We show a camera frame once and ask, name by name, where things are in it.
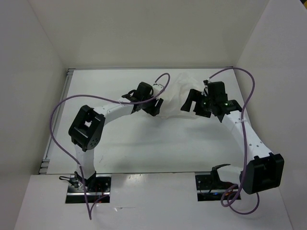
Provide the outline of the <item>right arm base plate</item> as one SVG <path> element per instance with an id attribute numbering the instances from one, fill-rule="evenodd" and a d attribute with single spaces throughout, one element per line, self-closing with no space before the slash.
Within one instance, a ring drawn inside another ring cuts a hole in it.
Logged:
<path id="1" fill-rule="evenodd" d="M 226 189 L 233 184 L 213 179 L 210 172 L 196 173 L 195 183 L 198 201 L 220 201 Z"/>

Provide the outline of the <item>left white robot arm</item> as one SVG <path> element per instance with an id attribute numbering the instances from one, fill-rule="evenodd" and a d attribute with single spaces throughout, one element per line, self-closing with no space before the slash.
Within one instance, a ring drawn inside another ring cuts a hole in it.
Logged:
<path id="1" fill-rule="evenodd" d="M 79 162 L 75 171 L 78 186 L 88 192 L 96 184 L 96 170 L 94 168 L 94 148 L 98 145 L 104 126 L 108 123 L 143 110 L 151 116 L 160 112 L 163 99 L 157 95 L 163 91 L 163 85 L 150 85 L 141 82 L 137 89 L 123 95 L 118 103 L 109 103 L 92 108 L 82 106 L 71 127 L 69 136 L 75 146 L 76 159 Z"/>

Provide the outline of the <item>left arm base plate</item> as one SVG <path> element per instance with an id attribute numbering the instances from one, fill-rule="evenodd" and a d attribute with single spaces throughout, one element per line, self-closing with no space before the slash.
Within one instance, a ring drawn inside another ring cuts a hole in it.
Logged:
<path id="1" fill-rule="evenodd" d="M 85 203 L 83 189 L 78 185 L 74 175 L 60 176 L 59 179 L 67 181 L 68 189 L 66 194 L 66 204 L 83 204 Z M 110 174 L 97 174 L 96 180 L 91 188 L 86 192 L 88 202 L 94 203 L 109 203 L 111 191 L 111 175 Z"/>

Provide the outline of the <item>white pleated skirt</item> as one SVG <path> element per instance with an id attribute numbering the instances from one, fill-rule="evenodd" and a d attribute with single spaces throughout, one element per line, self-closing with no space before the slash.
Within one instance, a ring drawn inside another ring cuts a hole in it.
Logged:
<path id="1" fill-rule="evenodd" d="M 180 73 L 175 78 L 175 81 L 170 83 L 166 90 L 160 95 L 164 101 L 157 116 L 162 119 L 196 119 L 197 116 L 192 111 L 185 112 L 180 109 L 185 103 L 191 89 L 203 91 L 203 88 L 203 83 L 200 81 L 192 78 L 186 72 Z"/>

